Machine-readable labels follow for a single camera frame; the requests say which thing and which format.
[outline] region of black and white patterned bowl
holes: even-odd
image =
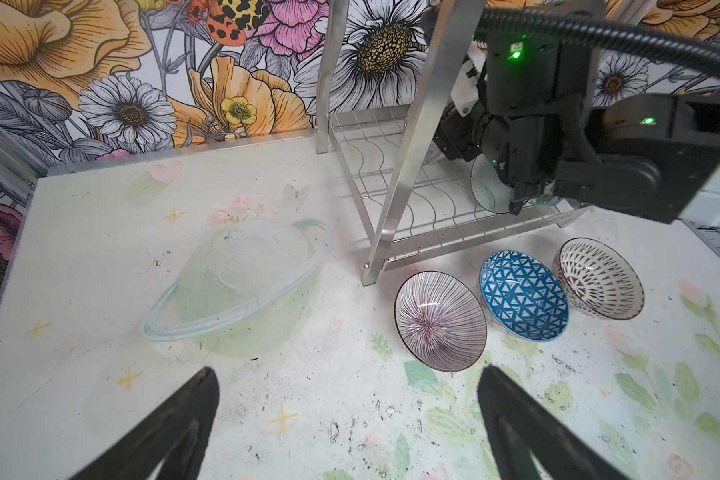
[[[448,274],[421,272],[405,281],[394,300],[403,343],[423,364],[458,372],[485,349],[488,327],[478,299]]]
[[[645,303],[640,278],[614,249],[591,238],[568,240],[552,271],[578,310],[605,320],[630,320]]]

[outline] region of yellow star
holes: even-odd
[[[286,415],[286,408],[282,404],[282,402],[280,402],[280,416],[273,420],[269,420],[267,422],[267,425],[270,425],[273,423],[279,423],[280,430],[282,431],[282,436],[286,436],[286,420],[288,420],[289,418],[295,418],[295,417],[298,417],[297,413],[292,413],[291,415]]]
[[[38,324],[34,326],[32,330],[27,330],[27,333],[32,335],[33,338],[38,336],[50,323],[42,323],[42,320],[38,320]]]
[[[121,377],[117,379],[117,385],[125,385],[125,391],[127,392],[130,390],[132,385],[130,384],[133,380],[139,378],[141,376],[140,373],[137,373],[135,375],[130,374],[130,367],[128,367],[128,372],[124,377]]]
[[[171,212],[171,215],[164,216],[163,218],[165,218],[166,220],[171,220],[173,223],[175,223],[176,219],[179,218],[180,216],[184,215],[185,213],[186,212],[177,212],[176,207],[174,206],[173,212]]]

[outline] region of blue patterned bowl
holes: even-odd
[[[531,342],[548,342],[568,326],[568,299],[554,274],[530,255],[502,250],[480,268],[480,292],[494,318]]]

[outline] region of green leaf print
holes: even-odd
[[[544,400],[552,410],[565,410],[574,403],[574,396],[570,392],[567,380],[560,380],[544,390]]]
[[[706,319],[714,324],[717,322],[717,308],[715,307],[715,302],[712,300],[712,296],[707,293],[706,294]]]
[[[452,442],[462,442],[472,436],[470,428],[450,409],[430,408],[424,413],[424,419],[436,432]]]
[[[521,354],[526,362],[533,359],[539,352],[539,347],[536,343],[520,340],[512,335],[502,336],[501,343],[503,343],[509,350],[514,350]]]
[[[635,426],[637,433],[642,436],[646,436],[648,435],[648,432],[650,432],[650,424],[648,423],[648,420],[645,420],[643,417],[632,417],[632,424]]]
[[[424,393],[440,393],[440,381],[431,368],[421,363],[419,360],[410,360],[403,364],[405,375],[408,377],[408,383],[423,391]]]
[[[381,334],[371,335],[371,349],[376,352],[382,360],[392,358],[392,349],[389,348],[389,343]]]
[[[659,397],[665,402],[672,400],[672,386],[670,385],[670,378],[666,374],[664,367],[657,366],[653,369],[653,376],[656,378],[656,388],[659,390]]]
[[[514,380],[515,383],[517,383],[519,386],[523,386],[523,379],[520,378],[518,373],[515,370],[512,370],[506,365],[499,365],[498,366],[502,372],[506,373],[509,378]]]
[[[708,320],[706,318],[706,315],[707,315],[706,308],[701,308],[700,306],[698,306],[697,304],[692,302],[690,299],[688,299],[684,295],[680,295],[680,301],[682,302],[683,305],[686,306],[686,308],[688,310],[693,312],[694,315]]]
[[[355,480],[355,477],[344,470],[328,470],[322,473],[322,480]]]
[[[606,456],[616,468],[632,478],[640,478],[632,448],[608,422],[600,420],[600,438],[606,444]]]
[[[467,398],[478,398],[478,383],[483,369],[492,363],[490,351],[485,350],[480,358],[464,373],[464,392]]]
[[[633,400],[637,400],[642,406],[658,412],[659,406],[656,404],[656,400],[653,399],[648,390],[645,390],[638,382],[632,378],[629,373],[617,373],[615,375],[616,383],[619,384],[622,391]]]
[[[488,443],[488,440],[481,440],[480,447],[482,447],[483,451],[483,463],[488,469],[490,478],[499,478],[499,469],[496,468],[496,462],[494,462],[494,454],[490,450],[490,444]]]
[[[675,415],[677,415],[677,417],[680,420],[683,420],[684,422],[691,420],[691,414],[688,413],[688,408],[686,407],[686,404],[682,402],[681,399],[675,398],[674,407],[675,407]]]
[[[449,405],[456,405],[456,392],[446,382],[440,383],[441,393]]]
[[[709,412],[701,412],[696,418],[696,427],[707,435],[720,435],[720,421]]]
[[[621,359],[624,362],[624,365],[633,368],[638,369],[644,372],[646,368],[648,367],[648,357],[646,356],[645,352],[643,350],[639,351],[636,355],[627,355],[624,352],[621,353]]]
[[[686,403],[693,403],[699,398],[699,383],[693,376],[691,367],[685,362],[675,365],[675,386]]]
[[[394,464],[398,467],[398,478],[403,478],[411,466],[411,447],[403,434],[400,434],[394,447]]]
[[[696,338],[696,343],[701,345],[704,350],[714,353],[715,355],[720,357],[720,344],[715,340],[712,340],[709,335],[705,335],[704,333],[697,333],[694,335],[694,338]]]

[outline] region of white table surface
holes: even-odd
[[[314,152],[314,138],[300,138],[196,154],[167,186],[151,164],[40,181],[0,304],[0,478],[69,477],[205,365],[221,399],[202,478],[497,478],[474,415],[473,385],[492,360],[634,478],[720,480],[720,259],[686,226],[595,213],[362,287],[368,241],[336,157]],[[289,197],[288,184],[309,185],[307,198]],[[239,196],[264,218],[336,230],[303,309],[276,316],[267,328],[286,335],[267,352],[253,337],[234,352],[146,341],[142,315],[220,227],[214,211]],[[403,346],[392,308],[415,271],[443,271],[477,294],[491,253],[549,265],[576,236],[632,264],[646,291],[637,318],[573,311],[565,334],[540,345],[489,324],[478,366],[455,374]],[[702,306],[710,294],[716,320],[683,305],[681,283]],[[283,416],[285,430],[272,421]]]

